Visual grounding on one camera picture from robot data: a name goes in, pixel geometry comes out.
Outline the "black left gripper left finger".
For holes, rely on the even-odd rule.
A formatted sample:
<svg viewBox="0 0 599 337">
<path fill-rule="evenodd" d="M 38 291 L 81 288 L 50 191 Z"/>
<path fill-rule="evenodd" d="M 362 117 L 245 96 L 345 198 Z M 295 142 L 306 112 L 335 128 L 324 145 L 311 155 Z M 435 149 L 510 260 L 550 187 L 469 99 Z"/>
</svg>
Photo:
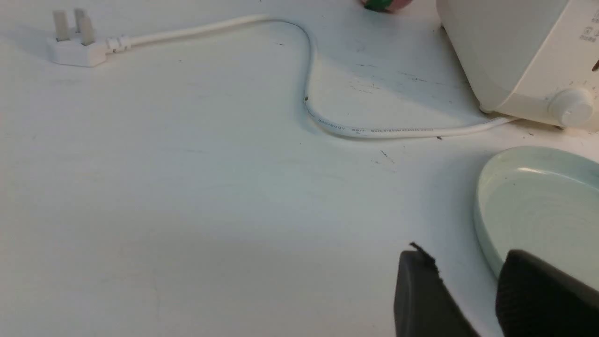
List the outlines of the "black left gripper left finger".
<svg viewBox="0 0 599 337">
<path fill-rule="evenodd" d="M 402 251 L 394 318 L 398 337 L 477 337 L 443 282 L 436 259 L 415 242 Z"/>
</svg>

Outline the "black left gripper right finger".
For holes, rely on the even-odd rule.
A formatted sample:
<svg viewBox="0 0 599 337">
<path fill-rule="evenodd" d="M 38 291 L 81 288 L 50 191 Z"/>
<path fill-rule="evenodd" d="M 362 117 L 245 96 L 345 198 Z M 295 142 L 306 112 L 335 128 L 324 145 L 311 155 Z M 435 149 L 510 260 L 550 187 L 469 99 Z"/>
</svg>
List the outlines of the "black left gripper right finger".
<svg viewBox="0 0 599 337">
<path fill-rule="evenodd" d="M 530 252 L 501 267 L 496 316 L 505 337 L 596 337 L 599 293 Z"/>
</svg>

